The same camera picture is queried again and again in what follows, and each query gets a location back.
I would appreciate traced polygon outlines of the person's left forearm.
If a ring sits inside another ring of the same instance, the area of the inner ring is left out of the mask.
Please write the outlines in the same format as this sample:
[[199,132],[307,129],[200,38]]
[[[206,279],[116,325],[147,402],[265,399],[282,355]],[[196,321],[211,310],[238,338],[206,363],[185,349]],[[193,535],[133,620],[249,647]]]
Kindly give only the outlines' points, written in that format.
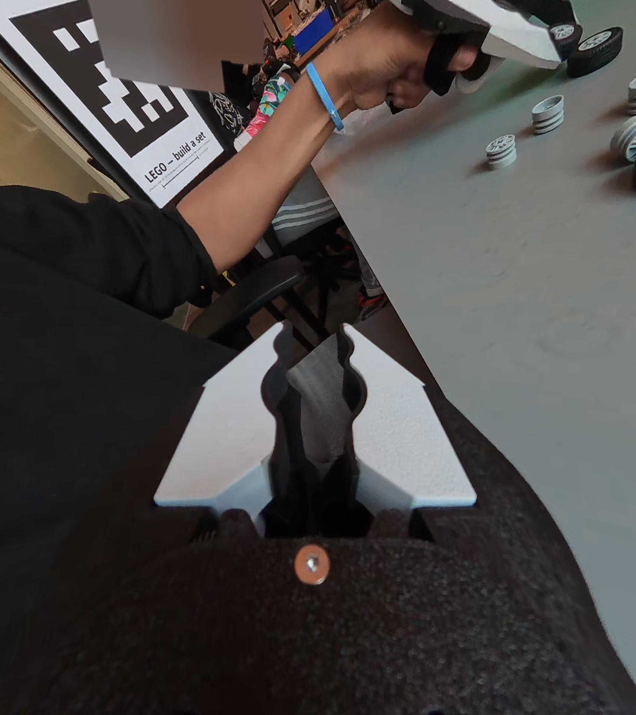
[[258,135],[179,202],[217,273],[252,251],[333,130],[305,74]]

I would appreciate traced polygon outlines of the blue wristband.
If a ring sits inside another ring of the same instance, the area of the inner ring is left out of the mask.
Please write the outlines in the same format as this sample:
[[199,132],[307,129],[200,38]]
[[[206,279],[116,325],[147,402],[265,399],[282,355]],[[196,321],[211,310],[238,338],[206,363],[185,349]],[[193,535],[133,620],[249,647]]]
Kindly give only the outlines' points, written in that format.
[[333,122],[334,131],[342,132],[344,129],[343,120],[340,116],[339,110],[333,102],[331,95],[329,94],[326,85],[324,84],[321,76],[319,75],[313,62],[309,62],[306,67],[306,74],[315,90],[317,96],[320,98],[324,109],[328,113],[331,121]]

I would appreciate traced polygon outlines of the blue box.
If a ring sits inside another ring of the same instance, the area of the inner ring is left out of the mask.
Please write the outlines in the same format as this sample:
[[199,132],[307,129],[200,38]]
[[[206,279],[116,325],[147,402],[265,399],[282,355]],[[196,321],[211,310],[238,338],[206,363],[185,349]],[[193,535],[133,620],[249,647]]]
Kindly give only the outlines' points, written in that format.
[[297,54],[305,54],[322,40],[333,27],[333,14],[329,8],[325,7],[322,8],[320,12],[313,13],[313,15],[293,33],[294,48]]

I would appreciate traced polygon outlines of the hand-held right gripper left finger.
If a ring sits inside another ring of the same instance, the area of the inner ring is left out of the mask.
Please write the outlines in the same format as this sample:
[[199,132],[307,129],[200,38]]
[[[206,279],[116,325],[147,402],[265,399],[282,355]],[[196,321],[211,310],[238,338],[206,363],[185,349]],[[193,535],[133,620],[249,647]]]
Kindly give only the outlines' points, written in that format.
[[203,507],[216,515],[245,511],[259,531],[272,499],[269,457],[276,418],[261,386],[278,361],[275,341],[292,341],[290,322],[267,330],[209,378],[153,495],[158,507]]

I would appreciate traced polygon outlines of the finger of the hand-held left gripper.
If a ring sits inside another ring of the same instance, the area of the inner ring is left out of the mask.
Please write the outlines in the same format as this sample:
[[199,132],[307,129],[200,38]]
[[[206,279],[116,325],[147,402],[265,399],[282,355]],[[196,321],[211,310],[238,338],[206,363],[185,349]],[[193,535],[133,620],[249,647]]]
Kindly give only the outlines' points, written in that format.
[[505,1],[505,3],[527,17],[530,22],[545,27],[579,22],[571,1]]
[[475,39],[491,57],[540,69],[562,63],[549,30],[507,1],[400,1],[399,10],[424,31]]

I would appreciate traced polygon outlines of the black office chair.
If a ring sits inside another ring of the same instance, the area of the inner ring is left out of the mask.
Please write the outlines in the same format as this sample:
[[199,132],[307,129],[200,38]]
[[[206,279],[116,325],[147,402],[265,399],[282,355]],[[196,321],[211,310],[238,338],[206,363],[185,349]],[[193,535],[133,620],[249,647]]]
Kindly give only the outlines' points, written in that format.
[[220,294],[194,317],[186,331],[242,352],[254,341],[249,331],[251,318],[264,309],[282,324],[286,318],[274,301],[286,295],[303,277],[303,264],[296,257],[270,261]]

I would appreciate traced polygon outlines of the person's left hand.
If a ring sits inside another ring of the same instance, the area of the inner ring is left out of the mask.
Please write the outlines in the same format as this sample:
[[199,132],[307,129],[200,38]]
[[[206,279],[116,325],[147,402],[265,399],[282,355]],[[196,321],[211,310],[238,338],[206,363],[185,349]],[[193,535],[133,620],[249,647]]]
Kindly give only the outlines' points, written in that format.
[[340,118],[373,109],[388,96],[396,107],[417,107],[430,93],[424,68],[434,39],[391,2],[377,5],[315,62]]

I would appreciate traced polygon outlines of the person's black shirt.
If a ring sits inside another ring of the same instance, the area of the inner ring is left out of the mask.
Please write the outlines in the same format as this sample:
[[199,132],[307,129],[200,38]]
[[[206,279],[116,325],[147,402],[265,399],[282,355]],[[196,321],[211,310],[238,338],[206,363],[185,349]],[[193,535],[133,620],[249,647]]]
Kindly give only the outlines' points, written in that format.
[[233,352],[164,320],[248,255],[262,209],[0,186],[0,673],[96,491]]

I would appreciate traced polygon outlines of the black framed marker sign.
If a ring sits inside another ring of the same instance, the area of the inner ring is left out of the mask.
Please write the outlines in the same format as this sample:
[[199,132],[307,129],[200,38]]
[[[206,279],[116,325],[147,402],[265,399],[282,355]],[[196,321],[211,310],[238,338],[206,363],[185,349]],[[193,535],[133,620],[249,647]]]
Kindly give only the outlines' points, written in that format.
[[0,1],[0,64],[132,198],[174,206],[230,157],[194,93],[114,76],[87,1]]

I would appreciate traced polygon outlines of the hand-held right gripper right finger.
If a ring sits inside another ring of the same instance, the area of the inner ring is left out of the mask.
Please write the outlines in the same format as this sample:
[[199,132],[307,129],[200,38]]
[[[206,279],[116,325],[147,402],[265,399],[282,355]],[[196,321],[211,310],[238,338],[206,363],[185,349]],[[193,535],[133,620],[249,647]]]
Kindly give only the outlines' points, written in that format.
[[346,392],[357,387],[346,456],[368,510],[463,508],[476,492],[424,383],[356,328],[339,331]]

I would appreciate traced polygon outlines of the black lego wheel grey rim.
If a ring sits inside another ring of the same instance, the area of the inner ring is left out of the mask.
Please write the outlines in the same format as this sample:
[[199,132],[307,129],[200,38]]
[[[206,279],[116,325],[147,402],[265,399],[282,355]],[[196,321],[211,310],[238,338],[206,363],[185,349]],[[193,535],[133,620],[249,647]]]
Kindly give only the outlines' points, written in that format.
[[566,22],[551,25],[548,33],[561,62],[567,61],[579,46],[583,28],[579,23]]
[[608,65],[619,55],[623,38],[623,28],[613,26],[581,40],[566,62],[567,76],[579,78]]

